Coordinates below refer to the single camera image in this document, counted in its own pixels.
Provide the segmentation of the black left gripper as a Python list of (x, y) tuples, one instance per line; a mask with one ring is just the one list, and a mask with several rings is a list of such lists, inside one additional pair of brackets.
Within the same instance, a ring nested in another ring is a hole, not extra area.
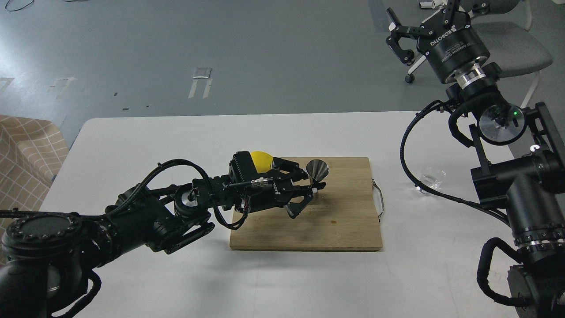
[(249, 199), (251, 212), (264, 211), (270, 208), (282, 208), (291, 219), (296, 219), (300, 213), (313, 201), (319, 190), (325, 189), (327, 183), (319, 182), (313, 185), (298, 186), (293, 194), (290, 188), (295, 182), (307, 180), (309, 176), (297, 162), (274, 157), (271, 171), (261, 174), (251, 174), (240, 178), (239, 182), (250, 182), (260, 177), (272, 178), (273, 183), (267, 186), (244, 188)]

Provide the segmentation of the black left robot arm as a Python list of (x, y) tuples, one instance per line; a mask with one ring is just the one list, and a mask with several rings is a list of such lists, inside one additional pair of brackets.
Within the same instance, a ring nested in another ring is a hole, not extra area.
[(215, 227), (242, 227), (252, 212), (284, 208), (295, 219), (326, 186), (328, 165), (313, 159), (302, 168), (278, 157), (234, 154), (226, 175), (210, 177), (185, 159), (160, 163), (119, 195), (103, 215), (3, 209), (13, 219), (1, 238), (3, 318), (72, 318), (101, 289), (94, 269), (147, 246), (172, 254)]

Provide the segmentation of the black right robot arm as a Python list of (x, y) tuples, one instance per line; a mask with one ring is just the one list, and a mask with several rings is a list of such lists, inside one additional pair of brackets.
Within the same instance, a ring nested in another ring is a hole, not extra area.
[[(408, 125), (399, 155), (404, 173), (426, 193), (468, 205), (505, 223), (514, 245), (489, 239), (482, 248), (476, 280), (494, 302), (514, 307), (521, 318), (564, 316), (564, 213), (557, 194), (564, 192), (564, 143), (543, 102), (535, 107), (509, 103), (497, 87), (507, 71), (495, 62), (472, 19), (503, 12), (502, 4), (475, 0), (460, 6), (444, 0), (419, 26), (405, 26), (392, 8), (387, 45), (407, 65), (415, 52), (399, 41), (416, 41), (443, 84), (448, 101), (431, 102)], [(432, 111), (450, 114), (452, 137), (474, 148), (480, 166), (471, 170), (479, 202), (434, 190), (408, 169), (404, 147), (412, 129)]]

